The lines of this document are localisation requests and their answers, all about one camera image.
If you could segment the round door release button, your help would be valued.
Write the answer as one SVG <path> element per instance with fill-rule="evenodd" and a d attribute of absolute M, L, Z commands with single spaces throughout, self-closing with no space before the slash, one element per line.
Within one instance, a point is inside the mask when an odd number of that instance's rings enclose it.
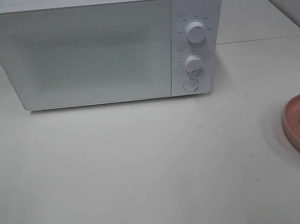
<path fill-rule="evenodd" d="M 199 83 L 196 79 L 188 79 L 183 84 L 183 89 L 187 92 L 194 92 L 198 89 Z"/>

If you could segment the white microwave door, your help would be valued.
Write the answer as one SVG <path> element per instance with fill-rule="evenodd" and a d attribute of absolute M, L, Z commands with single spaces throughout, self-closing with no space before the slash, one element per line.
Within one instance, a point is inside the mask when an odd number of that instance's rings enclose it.
<path fill-rule="evenodd" d="M 0 63 L 26 110 L 171 94 L 171 1 L 0 14 Z"/>

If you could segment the pink round plate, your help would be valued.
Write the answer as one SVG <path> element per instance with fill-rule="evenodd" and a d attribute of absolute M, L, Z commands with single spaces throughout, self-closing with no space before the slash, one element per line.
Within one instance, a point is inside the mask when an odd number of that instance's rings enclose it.
<path fill-rule="evenodd" d="M 300 153 L 300 95 L 291 98 L 283 109 L 282 126 L 289 143 Z"/>

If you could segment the lower white timer knob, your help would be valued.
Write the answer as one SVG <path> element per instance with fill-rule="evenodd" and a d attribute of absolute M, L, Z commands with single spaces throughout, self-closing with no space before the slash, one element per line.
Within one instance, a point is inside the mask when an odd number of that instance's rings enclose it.
<path fill-rule="evenodd" d="M 184 67 L 187 73 L 195 72 L 201 70 L 203 67 L 202 59 L 197 55 L 190 55 L 184 61 Z"/>

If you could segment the upper white power knob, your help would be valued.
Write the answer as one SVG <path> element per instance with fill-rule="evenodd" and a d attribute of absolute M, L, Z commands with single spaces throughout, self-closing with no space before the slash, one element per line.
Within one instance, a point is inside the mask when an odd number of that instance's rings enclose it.
<path fill-rule="evenodd" d="M 201 20 L 189 22 L 185 28 L 185 33 L 190 43 L 200 43 L 206 38 L 206 24 Z"/>

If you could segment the white microwave oven body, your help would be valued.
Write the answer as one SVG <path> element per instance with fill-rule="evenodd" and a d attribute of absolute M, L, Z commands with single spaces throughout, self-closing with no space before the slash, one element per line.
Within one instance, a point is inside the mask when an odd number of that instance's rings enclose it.
<path fill-rule="evenodd" d="M 0 64 L 28 111 L 210 91 L 222 0 L 0 0 Z"/>

